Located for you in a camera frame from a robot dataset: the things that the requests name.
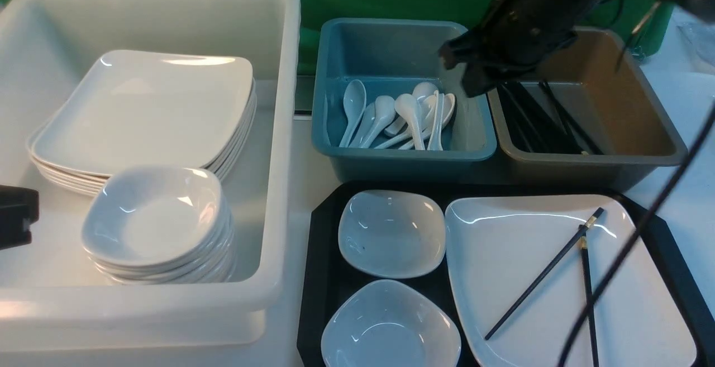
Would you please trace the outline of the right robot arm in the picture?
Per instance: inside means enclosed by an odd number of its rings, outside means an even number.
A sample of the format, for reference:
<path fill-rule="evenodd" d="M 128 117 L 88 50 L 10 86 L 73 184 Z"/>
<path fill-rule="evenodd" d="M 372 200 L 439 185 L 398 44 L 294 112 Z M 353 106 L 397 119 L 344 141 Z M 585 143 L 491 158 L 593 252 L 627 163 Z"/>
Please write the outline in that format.
<path fill-rule="evenodd" d="M 600 0 L 492 0 L 475 27 L 445 42 L 445 69 L 465 64 L 461 84 L 468 97 L 528 74 L 576 39 L 574 27 Z M 660 0 L 713 22 L 713 0 Z"/>

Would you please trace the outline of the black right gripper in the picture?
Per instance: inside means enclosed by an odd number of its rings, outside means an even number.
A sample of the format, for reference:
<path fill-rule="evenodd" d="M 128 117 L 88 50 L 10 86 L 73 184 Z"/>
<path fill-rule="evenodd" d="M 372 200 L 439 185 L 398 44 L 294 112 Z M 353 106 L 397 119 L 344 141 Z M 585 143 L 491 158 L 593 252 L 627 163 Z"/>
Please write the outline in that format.
<path fill-rule="evenodd" d="M 573 28 L 599 0 L 496 0 L 483 29 L 470 29 L 438 51 L 445 69 L 463 66 L 467 97 L 517 79 L 574 39 Z"/>

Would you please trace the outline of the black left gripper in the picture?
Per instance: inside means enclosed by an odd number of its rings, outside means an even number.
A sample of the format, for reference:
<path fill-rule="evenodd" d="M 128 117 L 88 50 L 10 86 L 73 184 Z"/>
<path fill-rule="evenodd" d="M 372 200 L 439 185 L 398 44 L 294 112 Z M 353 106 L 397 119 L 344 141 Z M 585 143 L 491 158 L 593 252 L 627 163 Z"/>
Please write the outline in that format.
<path fill-rule="evenodd" d="M 31 225 L 38 220 L 38 191 L 1 186 L 1 250 L 30 244 Z"/>

